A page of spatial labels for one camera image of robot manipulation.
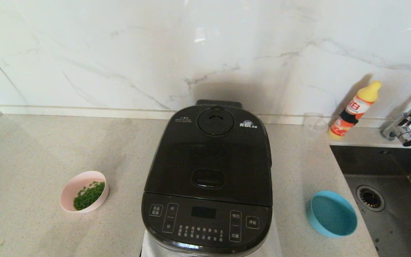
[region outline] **kitchen sink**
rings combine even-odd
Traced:
[[[411,257],[411,148],[331,145],[380,257]]]

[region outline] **dish soap bottle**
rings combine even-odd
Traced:
[[[377,80],[372,81],[367,87],[361,88],[333,123],[328,131],[329,136],[334,139],[341,139],[377,101],[380,88],[381,82]]]

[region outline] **white marble backsplash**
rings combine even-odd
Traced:
[[[394,117],[411,107],[411,0],[0,0],[0,67],[2,107],[330,116],[381,80],[366,116]]]

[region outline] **beige countertop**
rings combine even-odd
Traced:
[[[0,256],[138,256],[141,198],[167,120],[3,115],[0,117]],[[301,126],[266,125],[272,150],[274,213],[284,257],[376,257],[326,134],[302,139]],[[354,128],[335,144],[392,145],[377,129]],[[91,213],[67,213],[59,195],[82,171],[105,174],[106,202]],[[320,190],[354,205],[358,227],[326,238],[308,223],[306,203]]]

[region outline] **sink drain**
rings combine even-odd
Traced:
[[[356,189],[356,196],[359,202],[371,211],[379,212],[385,208],[383,196],[372,187],[359,186]]]

